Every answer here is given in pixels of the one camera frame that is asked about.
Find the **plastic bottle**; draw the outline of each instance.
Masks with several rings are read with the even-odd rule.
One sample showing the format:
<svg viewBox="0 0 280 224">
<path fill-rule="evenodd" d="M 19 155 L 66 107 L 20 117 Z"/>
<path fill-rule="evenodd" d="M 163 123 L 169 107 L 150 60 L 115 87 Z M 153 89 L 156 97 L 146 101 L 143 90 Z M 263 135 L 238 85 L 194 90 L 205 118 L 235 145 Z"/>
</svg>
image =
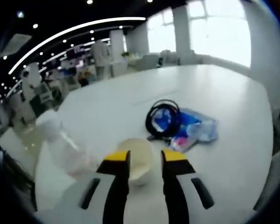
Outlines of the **plastic bottle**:
<svg viewBox="0 0 280 224">
<path fill-rule="evenodd" d="M 36 121 L 37 128 L 48 142 L 54 163 L 75 179 L 96 172 L 97 160 L 86 152 L 64 129 L 58 114 L 49 110 Z"/>
</svg>

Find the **white table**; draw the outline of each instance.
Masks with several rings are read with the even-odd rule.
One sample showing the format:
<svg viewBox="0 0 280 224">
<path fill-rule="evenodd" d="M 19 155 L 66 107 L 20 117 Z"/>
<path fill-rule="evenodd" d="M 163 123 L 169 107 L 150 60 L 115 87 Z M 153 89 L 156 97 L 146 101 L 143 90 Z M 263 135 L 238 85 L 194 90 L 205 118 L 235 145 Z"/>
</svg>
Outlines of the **white table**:
<svg viewBox="0 0 280 224">
<path fill-rule="evenodd" d="M 71 134 L 102 159 L 122 140 L 146 138 L 146 114 L 164 98 L 219 121 L 215 142 L 197 144 L 186 153 L 215 202 L 208 210 L 195 200 L 188 205 L 191 223 L 243 222 L 260 196 L 272 158 L 271 109 L 261 84 L 213 65 L 167 67 L 73 91 L 58 113 Z M 158 154 L 164 146 L 155 142 L 154 152 Z M 39 210 L 52 208 L 74 182 L 52 163 L 46 144 L 35 181 Z M 195 190 L 191 195 L 197 198 Z"/>
</svg>

